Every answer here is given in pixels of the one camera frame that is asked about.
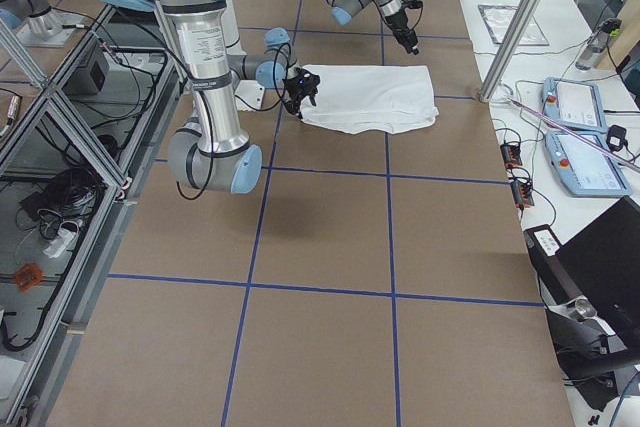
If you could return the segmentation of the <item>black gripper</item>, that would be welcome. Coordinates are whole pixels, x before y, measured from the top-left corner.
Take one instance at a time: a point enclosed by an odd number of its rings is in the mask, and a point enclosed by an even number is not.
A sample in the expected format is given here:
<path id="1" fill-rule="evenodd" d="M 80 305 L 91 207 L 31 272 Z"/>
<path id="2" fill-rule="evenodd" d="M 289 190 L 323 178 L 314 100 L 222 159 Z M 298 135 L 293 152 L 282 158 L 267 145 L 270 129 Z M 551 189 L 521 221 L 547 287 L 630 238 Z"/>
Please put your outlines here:
<path id="1" fill-rule="evenodd" d="M 317 106 L 315 96 L 318 94 L 319 84 L 319 75 L 304 68 L 296 67 L 295 76 L 284 81 L 284 87 L 288 94 L 288 97 L 284 100 L 287 112 L 295 115 L 299 120 L 303 120 L 303 114 L 300 110 L 301 103 L 305 98 L 309 98 L 310 104 L 313 107 Z"/>
<path id="2" fill-rule="evenodd" d="M 423 8 L 422 0 L 390 0 L 382 6 L 382 17 L 396 41 L 408 54 L 418 55 L 418 39 L 414 27 L 409 26 L 407 10 Z"/>

